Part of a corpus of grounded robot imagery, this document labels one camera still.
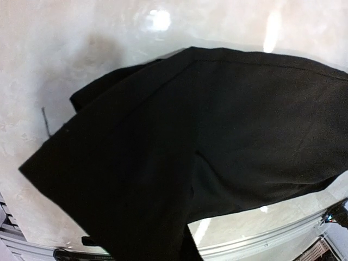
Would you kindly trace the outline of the black trousers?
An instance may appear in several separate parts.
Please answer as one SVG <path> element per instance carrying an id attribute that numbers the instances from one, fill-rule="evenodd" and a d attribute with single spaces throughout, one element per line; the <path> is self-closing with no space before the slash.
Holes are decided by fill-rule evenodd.
<path id="1" fill-rule="evenodd" d="M 115 260 L 200 260 L 189 223 L 347 170 L 347 73 L 313 60 L 190 47 L 70 100 L 19 171 Z"/>

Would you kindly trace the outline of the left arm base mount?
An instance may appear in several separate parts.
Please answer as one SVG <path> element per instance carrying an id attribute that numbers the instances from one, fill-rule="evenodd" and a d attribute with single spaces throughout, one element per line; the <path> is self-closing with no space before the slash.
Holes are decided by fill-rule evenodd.
<path id="1" fill-rule="evenodd" d="M 343 228 L 347 228 L 347 198 L 327 208 L 321 218 L 322 223 L 336 223 Z"/>

